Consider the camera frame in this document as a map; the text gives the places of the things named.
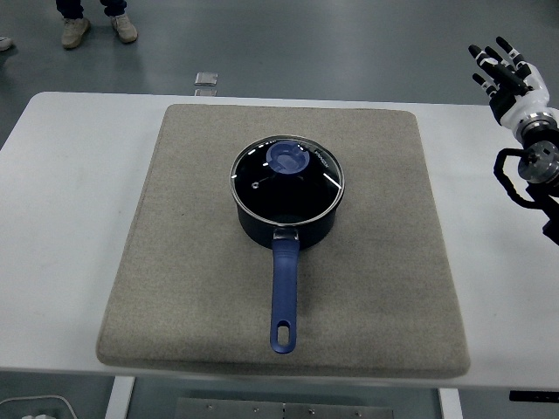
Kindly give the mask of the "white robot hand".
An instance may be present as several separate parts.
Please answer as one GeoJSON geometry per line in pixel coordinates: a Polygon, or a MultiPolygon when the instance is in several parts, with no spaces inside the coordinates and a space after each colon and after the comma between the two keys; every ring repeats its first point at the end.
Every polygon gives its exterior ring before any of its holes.
{"type": "Polygon", "coordinates": [[[514,131],[534,113],[548,111],[549,90],[539,70],[505,38],[497,37],[499,54],[490,46],[469,45],[468,51],[485,74],[473,80],[489,98],[489,106],[499,125],[514,131]]]}

